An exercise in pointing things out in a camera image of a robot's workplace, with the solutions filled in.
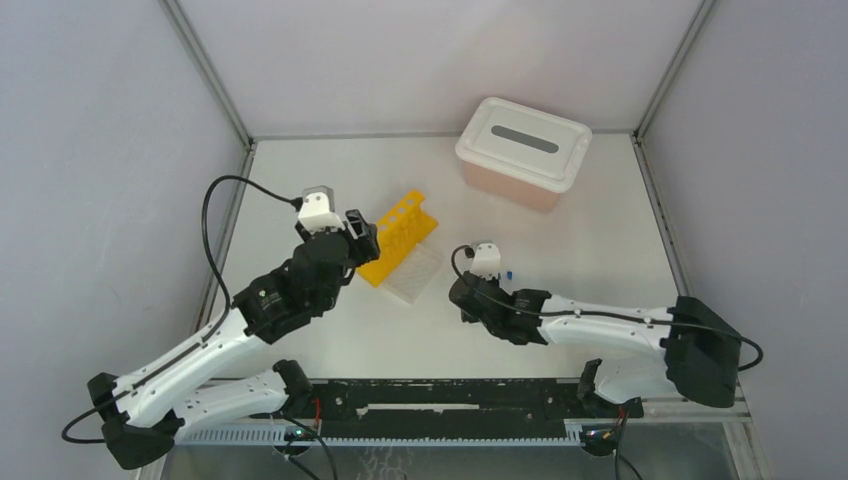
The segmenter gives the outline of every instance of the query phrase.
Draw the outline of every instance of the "gray floor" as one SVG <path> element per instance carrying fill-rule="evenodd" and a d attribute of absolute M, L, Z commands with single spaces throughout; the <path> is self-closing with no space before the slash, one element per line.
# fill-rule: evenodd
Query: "gray floor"
<path fill-rule="evenodd" d="M 736 479 L 721 424 L 630 425 L 623 451 L 642 476 Z M 485 478 L 613 479 L 609 458 L 574 447 L 334 448 L 340 479 L 430 480 Z M 324 452 L 300 457 L 322 480 L 332 478 Z M 166 479 L 307 479 L 268 447 L 180 447 L 169 456 Z M 635 479 L 629 472 L 622 479 Z"/>

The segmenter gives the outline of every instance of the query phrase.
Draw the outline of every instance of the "white wall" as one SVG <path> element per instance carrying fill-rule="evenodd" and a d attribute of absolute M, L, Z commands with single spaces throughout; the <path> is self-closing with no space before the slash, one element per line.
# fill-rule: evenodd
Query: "white wall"
<path fill-rule="evenodd" d="M 845 478 L 848 9 L 722 2 L 649 133 L 694 291 L 765 362 L 741 375 L 777 478 Z"/>
<path fill-rule="evenodd" d="M 183 0 L 253 135 L 461 131 L 487 96 L 638 125 L 699 0 Z"/>
<path fill-rule="evenodd" d="M 242 156 L 157 2 L 3 2 L 3 478 L 127 475 L 59 432 L 90 407 L 90 377 L 188 333 L 208 278 L 202 195 Z"/>

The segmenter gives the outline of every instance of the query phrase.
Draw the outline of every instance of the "plastic container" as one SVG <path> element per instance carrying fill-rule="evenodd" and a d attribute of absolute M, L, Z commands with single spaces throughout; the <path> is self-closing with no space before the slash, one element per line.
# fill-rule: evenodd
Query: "plastic container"
<path fill-rule="evenodd" d="M 547 212 L 574 183 L 586 125 L 499 98 L 480 104 L 456 144 L 465 183 Z"/>

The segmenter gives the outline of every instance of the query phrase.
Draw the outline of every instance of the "container lid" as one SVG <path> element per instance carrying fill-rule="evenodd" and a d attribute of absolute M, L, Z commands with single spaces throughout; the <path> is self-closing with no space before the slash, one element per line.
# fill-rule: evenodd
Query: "container lid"
<path fill-rule="evenodd" d="M 491 97 L 477 108 L 456 144 L 456 154 L 562 193 L 574 183 L 591 140 L 586 125 Z"/>

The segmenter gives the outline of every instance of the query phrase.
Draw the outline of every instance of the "robotic arm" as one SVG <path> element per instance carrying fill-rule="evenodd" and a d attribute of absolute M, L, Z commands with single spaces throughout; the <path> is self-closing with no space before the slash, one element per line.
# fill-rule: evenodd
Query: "robotic arm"
<path fill-rule="evenodd" d="M 376 226 L 357 210 L 342 220 L 328 187 L 305 190 L 297 203 L 295 228 L 303 243 L 290 259 L 253 280 L 235 295 L 232 308 L 168 353 L 127 375 L 101 373 L 88 382 L 105 443 L 123 468 L 154 461 L 197 429 L 284 407 L 296 411 L 308 402 L 311 386 L 294 361 L 199 388 L 233 362 L 331 310 L 355 269 L 380 256 Z"/>
<path fill-rule="evenodd" d="M 739 335 L 700 300 L 678 297 L 673 307 L 619 308 L 578 302 L 544 290 L 506 293 L 499 286 L 500 253 L 492 243 L 463 246 L 473 258 L 450 290 L 465 322 L 482 323 L 492 335 L 516 345 L 589 345 L 630 352 L 621 360 L 589 361 L 578 396 L 590 412 L 613 415 L 639 397 L 680 393 L 711 407 L 733 405 L 737 372 L 762 358 L 759 347 Z M 738 367 L 741 343 L 758 350 Z"/>

